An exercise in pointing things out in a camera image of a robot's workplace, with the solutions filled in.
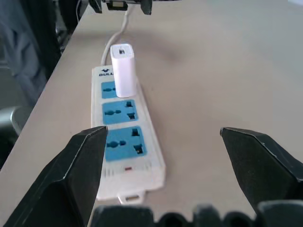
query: power strip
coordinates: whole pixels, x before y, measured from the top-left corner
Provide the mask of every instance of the power strip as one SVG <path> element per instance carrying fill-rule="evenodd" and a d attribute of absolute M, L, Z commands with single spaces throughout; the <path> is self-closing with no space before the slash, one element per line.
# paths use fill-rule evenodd
<path fill-rule="evenodd" d="M 141 86 L 128 98 L 116 96 L 113 67 L 92 70 L 91 127 L 108 127 L 98 200 L 118 197 L 142 203 L 146 191 L 164 186 L 165 163 Z"/>

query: white cable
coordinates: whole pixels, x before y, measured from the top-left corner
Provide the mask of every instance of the white cable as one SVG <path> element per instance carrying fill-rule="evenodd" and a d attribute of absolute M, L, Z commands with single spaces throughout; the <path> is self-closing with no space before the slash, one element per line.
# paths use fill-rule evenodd
<path fill-rule="evenodd" d="M 128 6 L 128 10 L 125 12 L 125 15 L 124 15 L 121 30 L 114 33 L 112 35 L 112 37 L 110 37 L 108 43 L 106 44 L 104 52 L 102 54 L 102 58 L 101 58 L 101 66 L 106 64 L 106 58 L 107 58 L 110 46 L 113 45 L 117 41 L 117 39 L 123 34 L 123 32 L 126 30 L 126 27 L 128 25 L 128 17 L 132 13 L 133 9 L 134 9 L 133 5 Z"/>
<path fill-rule="evenodd" d="M 79 5 L 80 5 L 80 2 L 81 2 L 81 0 L 78 0 L 77 6 L 76 6 L 76 16 L 77 16 L 77 21 L 78 21 L 78 23 L 79 23 L 78 8 L 79 8 Z"/>

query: black device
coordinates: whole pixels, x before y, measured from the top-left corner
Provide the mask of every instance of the black device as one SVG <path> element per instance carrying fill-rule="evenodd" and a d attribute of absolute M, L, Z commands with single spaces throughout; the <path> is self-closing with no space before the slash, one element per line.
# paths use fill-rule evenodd
<path fill-rule="evenodd" d="M 101 206 L 94 211 L 91 227 L 303 226 L 303 164 L 266 134 L 222 128 L 220 135 L 239 186 L 257 214 L 254 220 L 242 212 L 228 212 L 221 219 L 211 205 L 199 205 L 192 222 L 178 213 L 167 213 L 154 222 L 149 208 Z M 106 136 L 104 126 L 73 136 L 43 169 L 5 226 L 87 226 L 99 187 Z"/>
<path fill-rule="evenodd" d="M 141 10 L 144 14 L 152 14 L 152 2 L 153 1 L 176 1 L 176 0 L 89 0 L 89 4 L 96 13 L 102 13 L 101 2 L 106 3 L 109 10 L 121 10 L 126 11 L 128 4 L 138 4 L 141 6 Z"/>

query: power cord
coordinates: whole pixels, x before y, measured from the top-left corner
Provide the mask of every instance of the power cord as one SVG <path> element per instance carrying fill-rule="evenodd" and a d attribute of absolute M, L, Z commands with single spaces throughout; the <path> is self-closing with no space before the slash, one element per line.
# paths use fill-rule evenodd
<path fill-rule="evenodd" d="M 110 46 L 113 45 L 117 41 L 117 39 L 123 34 L 123 32 L 126 30 L 126 27 L 128 25 L 128 17 L 129 17 L 129 15 L 131 15 L 133 9 L 134 9 L 133 5 L 128 5 L 128 10 L 125 12 L 121 30 L 114 33 L 112 35 L 112 37 L 110 37 L 108 43 L 106 44 L 104 52 L 102 54 L 102 58 L 101 58 L 101 66 L 104 66 L 106 64 L 106 59 L 107 59 L 107 55 L 108 55 Z"/>

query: white phone charger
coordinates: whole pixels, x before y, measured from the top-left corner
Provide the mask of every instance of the white phone charger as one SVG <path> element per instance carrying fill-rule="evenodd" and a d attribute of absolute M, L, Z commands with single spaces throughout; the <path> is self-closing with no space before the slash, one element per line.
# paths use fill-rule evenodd
<path fill-rule="evenodd" d="M 130 44 L 116 44 L 110 47 L 116 94 L 119 98 L 137 93 L 134 51 Z"/>

